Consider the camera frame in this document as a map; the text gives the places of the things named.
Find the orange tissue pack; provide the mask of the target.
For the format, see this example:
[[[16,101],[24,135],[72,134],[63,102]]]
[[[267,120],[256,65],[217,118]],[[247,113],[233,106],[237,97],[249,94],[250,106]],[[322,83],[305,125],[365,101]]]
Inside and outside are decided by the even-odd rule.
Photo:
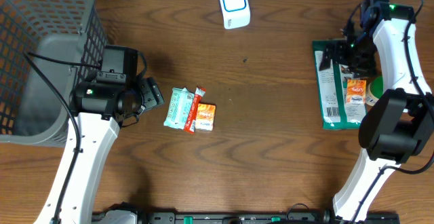
[[[197,108],[195,128],[197,130],[212,131],[214,128],[215,114],[216,105],[199,103]]]
[[[347,81],[347,93],[345,103],[362,105],[366,101],[366,80],[349,79]]]

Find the teal wet wipes pack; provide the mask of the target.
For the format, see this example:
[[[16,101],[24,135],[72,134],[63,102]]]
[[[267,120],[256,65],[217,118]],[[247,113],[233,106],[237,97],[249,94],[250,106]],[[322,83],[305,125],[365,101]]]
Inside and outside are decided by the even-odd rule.
[[[164,126],[183,129],[189,116],[195,94],[186,88],[173,88]]]

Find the green lid jar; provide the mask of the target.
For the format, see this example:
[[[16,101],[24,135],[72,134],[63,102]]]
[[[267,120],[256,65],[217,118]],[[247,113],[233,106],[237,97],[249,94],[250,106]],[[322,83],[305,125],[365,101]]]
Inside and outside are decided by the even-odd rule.
[[[371,81],[366,88],[366,104],[373,107],[383,95],[383,79],[382,76]]]

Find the red stick sachet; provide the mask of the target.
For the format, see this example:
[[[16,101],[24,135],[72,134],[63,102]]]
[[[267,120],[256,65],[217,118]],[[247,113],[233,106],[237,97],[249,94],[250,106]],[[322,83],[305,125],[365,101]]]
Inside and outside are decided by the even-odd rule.
[[[195,90],[195,95],[193,97],[193,102],[191,105],[191,109],[189,111],[186,123],[184,125],[184,131],[194,134],[195,133],[195,120],[196,120],[196,115],[197,115],[197,108],[199,106],[199,103],[201,101],[201,99],[203,98],[203,96],[206,93],[206,89],[201,87],[201,86],[197,86],[196,90]]]

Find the green 3M gloves package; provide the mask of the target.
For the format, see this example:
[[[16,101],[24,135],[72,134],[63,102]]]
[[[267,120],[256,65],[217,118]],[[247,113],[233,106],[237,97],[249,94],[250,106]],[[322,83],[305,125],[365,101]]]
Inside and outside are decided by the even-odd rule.
[[[366,115],[366,107],[363,104],[345,102],[347,82],[349,79],[355,79],[355,75],[350,72],[348,66],[336,63],[332,63],[330,68],[323,71],[319,70],[322,58],[326,57],[327,44],[329,41],[312,42],[323,129],[358,129]]]

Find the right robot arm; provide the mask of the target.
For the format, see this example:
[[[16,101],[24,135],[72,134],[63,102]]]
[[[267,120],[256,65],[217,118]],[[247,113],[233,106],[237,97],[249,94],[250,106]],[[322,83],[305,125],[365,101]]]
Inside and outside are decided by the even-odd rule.
[[[326,129],[358,128],[361,151],[332,207],[290,209],[288,223],[398,223],[369,207],[385,181],[418,155],[433,133],[433,93],[415,44],[418,10],[363,0],[342,38],[313,42],[319,106]]]

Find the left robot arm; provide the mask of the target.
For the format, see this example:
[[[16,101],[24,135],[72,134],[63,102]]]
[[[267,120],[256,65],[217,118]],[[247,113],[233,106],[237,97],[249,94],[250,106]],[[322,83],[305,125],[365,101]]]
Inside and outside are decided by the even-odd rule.
[[[137,70],[143,59],[138,50],[108,45],[95,71],[73,88],[68,101],[61,100],[68,114],[68,136],[37,223],[146,221],[145,214],[126,203],[92,212],[107,156],[124,120],[137,122],[145,111],[164,102],[155,80]]]

